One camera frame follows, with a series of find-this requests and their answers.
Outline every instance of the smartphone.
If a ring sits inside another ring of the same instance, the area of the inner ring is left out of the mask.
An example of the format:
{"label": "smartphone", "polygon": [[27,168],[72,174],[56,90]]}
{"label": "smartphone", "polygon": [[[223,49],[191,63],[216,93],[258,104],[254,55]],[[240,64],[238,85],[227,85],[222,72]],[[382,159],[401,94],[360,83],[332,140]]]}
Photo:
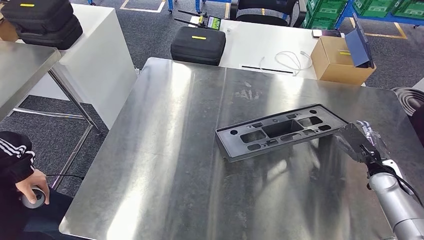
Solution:
{"label": "smartphone", "polygon": [[216,16],[209,16],[207,19],[207,27],[210,29],[219,30],[221,26],[221,18]]}
{"label": "smartphone", "polygon": [[317,39],[321,36],[329,36],[329,37],[337,37],[341,38],[342,34],[338,30],[319,30],[319,29],[312,29],[312,37],[314,39]]}

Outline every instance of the person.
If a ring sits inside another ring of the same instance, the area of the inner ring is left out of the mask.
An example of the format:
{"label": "person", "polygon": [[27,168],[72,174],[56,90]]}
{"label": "person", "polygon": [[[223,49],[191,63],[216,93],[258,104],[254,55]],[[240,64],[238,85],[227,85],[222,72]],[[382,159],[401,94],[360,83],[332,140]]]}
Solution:
{"label": "person", "polygon": [[[73,199],[48,187],[46,175],[34,167],[35,156],[27,136],[0,131],[0,239],[81,239],[59,232],[59,224]],[[23,194],[35,203],[33,186],[45,193],[45,202],[30,209],[20,197]]]}

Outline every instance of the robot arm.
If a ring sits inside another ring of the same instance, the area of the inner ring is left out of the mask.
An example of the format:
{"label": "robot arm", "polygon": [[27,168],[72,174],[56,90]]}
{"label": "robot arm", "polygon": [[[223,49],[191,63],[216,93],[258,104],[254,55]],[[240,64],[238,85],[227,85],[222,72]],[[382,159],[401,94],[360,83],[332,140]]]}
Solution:
{"label": "robot arm", "polygon": [[366,164],[369,188],[377,195],[397,239],[424,240],[424,208],[413,198],[414,191],[402,179],[396,163],[383,161],[375,142],[367,139],[353,123],[341,128],[339,133],[341,148],[355,161]]}
{"label": "robot arm", "polygon": [[387,172],[369,178],[381,209],[398,240],[424,239],[424,208],[406,193],[398,180]]}

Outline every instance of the green crate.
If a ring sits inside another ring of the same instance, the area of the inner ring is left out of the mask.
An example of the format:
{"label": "green crate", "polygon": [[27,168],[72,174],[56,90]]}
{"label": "green crate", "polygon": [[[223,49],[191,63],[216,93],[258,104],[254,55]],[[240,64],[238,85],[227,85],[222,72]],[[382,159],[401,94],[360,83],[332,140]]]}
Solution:
{"label": "green crate", "polygon": [[353,7],[361,16],[384,18],[395,3],[394,0],[354,0]]}
{"label": "green crate", "polygon": [[313,18],[326,18],[336,20],[339,18],[343,9],[346,6],[346,1],[322,1],[319,5],[314,5],[312,0],[307,3],[307,11],[310,12]]}
{"label": "green crate", "polygon": [[418,0],[398,0],[392,14],[399,17],[424,19],[424,2]]}
{"label": "green crate", "polygon": [[304,29],[332,30],[336,21],[337,19],[311,17],[311,14],[307,12],[302,27]]}

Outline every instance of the cardboard box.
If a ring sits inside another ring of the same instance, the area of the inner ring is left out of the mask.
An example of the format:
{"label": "cardboard box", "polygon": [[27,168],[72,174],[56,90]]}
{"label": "cardboard box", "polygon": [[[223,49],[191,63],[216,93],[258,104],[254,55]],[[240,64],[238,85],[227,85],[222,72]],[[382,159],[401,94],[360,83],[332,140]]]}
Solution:
{"label": "cardboard box", "polygon": [[3,18],[3,15],[0,13],[0,40],[8,42],[16,42],[18,40],[18,35],[16,34],[15,27],[6,19]]}
{"label": "cardboard box", "polygon": [[310,55],[318,80],[361,85],[376,70],[355,67],[342,37],[322,36]]}

